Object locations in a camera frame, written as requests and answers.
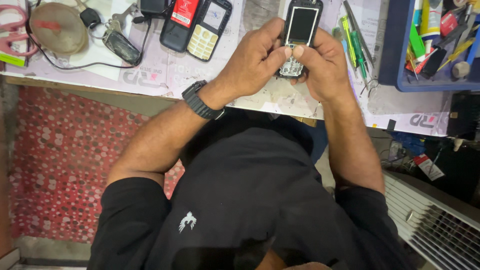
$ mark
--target table surface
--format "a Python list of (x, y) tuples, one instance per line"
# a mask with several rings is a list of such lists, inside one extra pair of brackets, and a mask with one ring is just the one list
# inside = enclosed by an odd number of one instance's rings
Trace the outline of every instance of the table surface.
[[(234, 8), (243, 9), (241, 18), (239, 18), (238, 41), (247, 31), (260, 27), (270, 18), (284, 15), (286, 1), (289, 2), (289, 0), (281, 0), (280, 3), (277, 0), (245, 0), (245, 2), (233, 0)], [(381, 28), (382, 23), (386, 21), (388, 0), (349, 0), (349, 2), (357, 20), (361, 22), (360, 27), (367, 44), (371, 49), (375, 48), (372, 54), (377, 59), (376, 67), (378, 67), (381, 49), (377, 50), (376, 48), (381, 48), (383, 45), (380, 37), (383, 36)], [(324, 0), (320, 27), (331, 31), (337, 25), (338, 15), (342, 12), (345, 13), (342, 1)], [(193, 58), (189, 56), (171, 52), (159, 45), (158, 39), (162, 25), (163, 22), (159, 20), (152, 23), (152, 30), (150, 30), (145, 45), (144, 62), (135, 69), (112, 72), (108, 67), (98, 66), (88, 71), (60, 71), (54, 69), (43, 57), (36, 54), (30, 59), (28, 67), (7, 64), (2, 74), (11, 76), (8, 81), (15, 84), (100, 92), (114, 90), (115, 93), (127, 95), (143, 94), (179, 99), (181, 92), (194, 81), (213, 78), (219, 71), (215, 70), (215, 68), (218, 69), (218, 64), (205, 63), (207, 71), (202, 68), (194, 68), (190, 73), (185, 72), (184, 70), (190, 69), (189, 65), (198, 64), (192, 62)], [(139, 47), (138, 43), (143, 40), (145, 30), (145, 25), (132, 26), (129, 39), (137, 47)], [(72, 63), (72, 57), (70, 59), (57, 57), (53, 60), (57, 64), (65, 64), (69, 61)], [(372, 77), (378, 77), (378, 70), (372, 70)], [(450, 92), (401, 93), (393, 86), (377, 86), (372, 89), (370, 94), (360, 94), (363, 84), (355, 80), (353, 76), (351, 76), (351, 81), (367, 126), (425, 135), (446, 135), (452, 95)], [(321, 104), (310, 96), (305, 84), (291, 86), (284, 79), (272, 78), (259, 93), (242, 97), (230, 106), (323, 119)]]

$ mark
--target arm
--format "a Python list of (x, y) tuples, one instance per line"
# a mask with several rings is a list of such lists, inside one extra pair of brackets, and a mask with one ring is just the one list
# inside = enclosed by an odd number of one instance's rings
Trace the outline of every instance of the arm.
[(293, 56), (308, 68), (303, 78), (322, 103), (328, 133), (330, 168), (337, 188), (362, 186), (385, 193), (382, 168), (348, 78), (342, 45), (318, 28), (314, 48), (295, 47)]
[[(259, 30), (248, 32), (218, 77), (200, 89), (199, 98), (219, 110), (239, 97), (260, 91), (292, 54), (290, 48), (279, 47), (283, 27), (284, 21), (274, 18)], [(184, 101), (176, 103), (135, 134), (112, 167), (108, 184), (128, 177), (145, 177), (163, 187), (164, 174), (206, 123)]]

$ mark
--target forearm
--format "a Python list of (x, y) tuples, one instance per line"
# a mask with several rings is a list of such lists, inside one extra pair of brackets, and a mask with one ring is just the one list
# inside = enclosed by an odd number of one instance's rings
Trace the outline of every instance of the forearm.
[[(216, 82), (198, 93), (204, 103), (218, 110), (231, 102)], [(108, 183), (127, 177), (146, 177), (163, 186), (164, 173), (177, 162), (182, 148), (208, 122), (185, 101), (180, 101), (141, 127), (124, 149), (108, 176)]]
[(338, 187), (362, 186), (384, 193), (380, 160), (353, 96), (323, 103), (330, 167)]

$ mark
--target white vent grille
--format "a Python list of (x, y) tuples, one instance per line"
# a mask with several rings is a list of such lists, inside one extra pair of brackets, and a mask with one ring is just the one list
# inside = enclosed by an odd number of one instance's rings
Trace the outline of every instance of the white vent grille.
[(439, 269), (480, 270), (480, 232), (399, 181), (385, 178), (399, 235)]

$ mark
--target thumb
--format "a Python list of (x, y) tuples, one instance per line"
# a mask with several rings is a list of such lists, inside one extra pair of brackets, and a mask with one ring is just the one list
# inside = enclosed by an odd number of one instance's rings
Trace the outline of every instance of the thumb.
[(285, 61), (292, 55), (292, 49), (289, 47), (280, 47), (273, 50), (264, 60), (265, 69), (268, 73), (274, 74)]
[(310, 71), (323, 66), (325, 59), (315, 50), (306, 45), (297, 45), (293, 49), (293, 57)]

